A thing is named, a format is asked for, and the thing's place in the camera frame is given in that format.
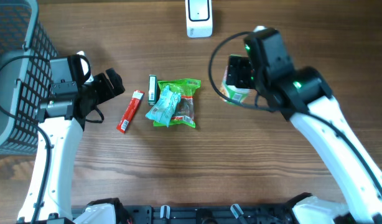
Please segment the white plug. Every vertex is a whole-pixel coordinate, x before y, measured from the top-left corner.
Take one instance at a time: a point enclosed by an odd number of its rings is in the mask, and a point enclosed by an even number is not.
[[[185,0],[185,16],[190,38],[213,34],[212,0]]]

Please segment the green led light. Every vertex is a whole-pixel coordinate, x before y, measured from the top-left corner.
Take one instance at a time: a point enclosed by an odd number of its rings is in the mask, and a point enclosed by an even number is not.
[[[300,89],[302,87],[302,84],[299,83],[298,81],[294,81],[293,82],[293,85],[297,88],[297,89]]]

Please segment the green snack bag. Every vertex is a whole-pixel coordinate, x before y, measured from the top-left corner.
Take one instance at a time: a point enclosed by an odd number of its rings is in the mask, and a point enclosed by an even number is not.
[[[172,92],[181,94],[181,100],[177,104],[169,125],[186,124],[195,128],[195,122],[193,121],[193,94],[197,88],[201,87],[201,80],[184,78],[181,80],[158,81],[158,86],[161,90],[163,90],[166,86],[169,86]],[[154,121],[154,127],[159,126],[165,125]]]

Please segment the white device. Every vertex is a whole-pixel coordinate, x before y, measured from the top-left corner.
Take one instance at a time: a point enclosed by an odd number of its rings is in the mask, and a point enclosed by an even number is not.
[[[212,0],[185,0],[185,16],[190,38],[213,34]]]
[[[328,99],[323,96],[309,103],[308,107],[312,114],[330,121],[344,132],[363,156],[382,186],[382,171],[347,124],[335,97]],[[313,145],[335,178],[345,196],[348,211],[353,218],[358,222],[373,223],[372,217],[377,214],[382,215],[382,199],[378,197],[367,171],[345,141],[338,138],[334,131],[324,123],[310,116],[296,113],[290,121]],[[339,203],[323,203],[310,197],[296,204],[293,211],[301,224],[332,223],[334,215],[344,215],[345,206]],[[317,216],[326,217],[320,220],[330,220],[330,222],[318,222],[317,219],[312,218]]]

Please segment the snack bag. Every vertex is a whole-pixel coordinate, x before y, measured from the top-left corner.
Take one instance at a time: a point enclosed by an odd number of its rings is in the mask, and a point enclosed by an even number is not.
[[[146,114],[146,118],[158,122],[161,126],[169,127],[169,122],[174,114],[177,104],[180,101],[181,94],[169,90],[169,86],[164,88],[158,102]]]
[[[185,78],[181,80],[158,81],[158,85],[161,90],[169,86],[171,91],[181,93],[180,103],[177,105],[169,125],[186,124],[195,128],[195,122],[193,120],[193,94],[196,89],[201,87],[201,81]],[[154,122],[154,126],[163,126],[163,124]]]

